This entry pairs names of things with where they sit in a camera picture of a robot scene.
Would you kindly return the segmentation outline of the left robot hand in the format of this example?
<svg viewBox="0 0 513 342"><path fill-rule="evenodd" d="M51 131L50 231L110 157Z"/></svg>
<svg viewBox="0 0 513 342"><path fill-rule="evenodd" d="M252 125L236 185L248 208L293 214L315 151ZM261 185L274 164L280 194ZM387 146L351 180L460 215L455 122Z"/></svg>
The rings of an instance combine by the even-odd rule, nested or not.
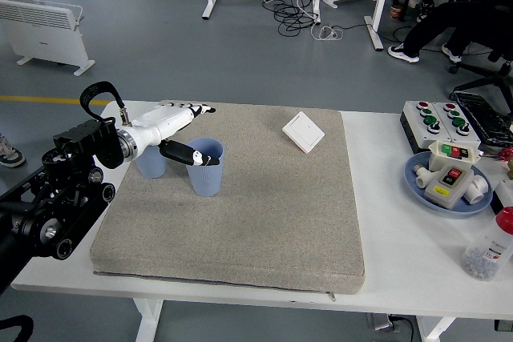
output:
<svg viewBox="0 0 513 342"><path fill-rule="evenodd" d="M127 161L139 158L147 147L157 147L168 159L189 166L215 166L220 159L215 155L178 143L171 137L188 126L194 118L216 109L206 104L160 103L118 130L123 156Z"/></svg>

